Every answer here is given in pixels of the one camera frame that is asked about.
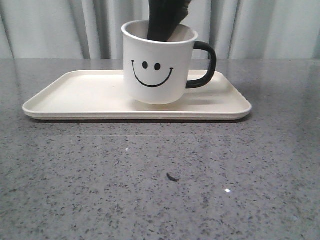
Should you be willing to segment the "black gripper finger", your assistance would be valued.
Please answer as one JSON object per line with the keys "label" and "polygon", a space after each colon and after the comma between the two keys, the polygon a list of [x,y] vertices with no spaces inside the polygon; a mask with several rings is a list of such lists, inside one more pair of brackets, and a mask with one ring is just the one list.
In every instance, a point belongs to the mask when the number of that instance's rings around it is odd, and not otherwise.
{"label": "black gripper finger", "polygon": [[189,14],[191,0],[149,0],[147,39],[167,42]]}

